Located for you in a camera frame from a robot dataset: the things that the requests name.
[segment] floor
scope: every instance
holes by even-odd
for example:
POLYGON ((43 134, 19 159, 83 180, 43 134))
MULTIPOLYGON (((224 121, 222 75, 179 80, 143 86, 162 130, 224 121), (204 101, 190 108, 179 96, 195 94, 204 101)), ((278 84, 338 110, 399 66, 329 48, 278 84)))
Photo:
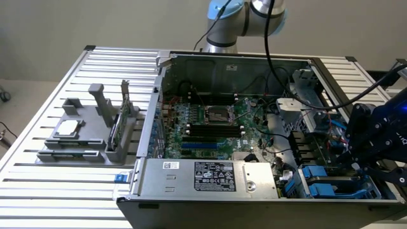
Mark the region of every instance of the floor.
MULTIPOLYGON (((12 99, 7 103, 0 103, 0 121, 4 122, 8 128, 16 135, 22 133, 40 106, 48 98, 59 82, 51 81, 22 81, 3 80, 0 85, 11 93, 12 99)), ((0 147, 0 158, 7 150, 0 147)), ((407 218, 394 221, 382 221, 366 226, 363 229, 406 229, 407 218)))

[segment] slotted aluminum table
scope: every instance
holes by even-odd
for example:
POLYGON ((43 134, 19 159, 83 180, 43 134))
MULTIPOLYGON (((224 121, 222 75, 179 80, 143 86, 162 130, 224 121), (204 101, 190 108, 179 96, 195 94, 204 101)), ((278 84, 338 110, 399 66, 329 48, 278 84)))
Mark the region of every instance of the slotted aluminum table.
MULTIPOLYGON (((83 51, 0 161, 0 228, 131 228, 112 200, 114 179, 118 173, 134 168, 158 75, 156 55, 158 51, 152 50, 108 47, 83 51), (122 79, 130 81, 131 100, 142 110, 130 147, 134 152, 126 164, 118 167, 38 166, 36 152, 64 113, 64 99, 80 98, 84 105, 96 105, 87 90, 91 83, 103 83, 104 96, 114 105, 120 105, 122 79)), ((354 98, 373 84, 373 79, 358 62, 345 57, 321 58, 349 98, 354 98)), ((383 90, 375 90, 361 101, 381 105, 389 98, 383 90)), ((119 190, 126 189, 128 185, 119 185, 119 190)))

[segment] power supply label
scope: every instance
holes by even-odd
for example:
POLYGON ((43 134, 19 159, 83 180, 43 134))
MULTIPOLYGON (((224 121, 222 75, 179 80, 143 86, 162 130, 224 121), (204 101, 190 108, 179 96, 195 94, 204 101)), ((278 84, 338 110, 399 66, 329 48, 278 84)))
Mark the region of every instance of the power supply label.
POLYGON ((194 172, 194 188, 196 191, 236 191, 234 163, 195 162, 194 172))

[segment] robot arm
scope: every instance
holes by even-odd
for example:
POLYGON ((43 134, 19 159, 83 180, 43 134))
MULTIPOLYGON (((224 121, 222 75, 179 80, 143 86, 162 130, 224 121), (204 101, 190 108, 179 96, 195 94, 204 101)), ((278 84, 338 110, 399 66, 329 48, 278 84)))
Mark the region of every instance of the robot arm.
POLYGON ((378 164, 407 163, 407 88, 382 106, 355 104, 346 136, 350 151, 338 158, 345 167, 357 163, 371 177, 407 186, 407 168, 383 171, 378 164))
MULTIPOLYGON (((238 37, 263 37, 267 11, 272 0, 231 0, 218 23, 207 36, 204 52, 238 53, 238 37)), ((208 9, 208 28, 212 26, 222 6, 227 0, 212 0, 208 9)), ((278 33, 284 25, 287 12, 284 0, 275 0, 270 35, 278 33)))

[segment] blue pcie slot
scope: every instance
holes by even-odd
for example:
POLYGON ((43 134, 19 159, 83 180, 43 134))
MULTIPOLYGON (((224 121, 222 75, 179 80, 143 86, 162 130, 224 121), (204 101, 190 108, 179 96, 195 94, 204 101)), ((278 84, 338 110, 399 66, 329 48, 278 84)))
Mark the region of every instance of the blue pcie slot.
POLYGON ((218 149, 216 143, 183 143, 183 149, 218 149))

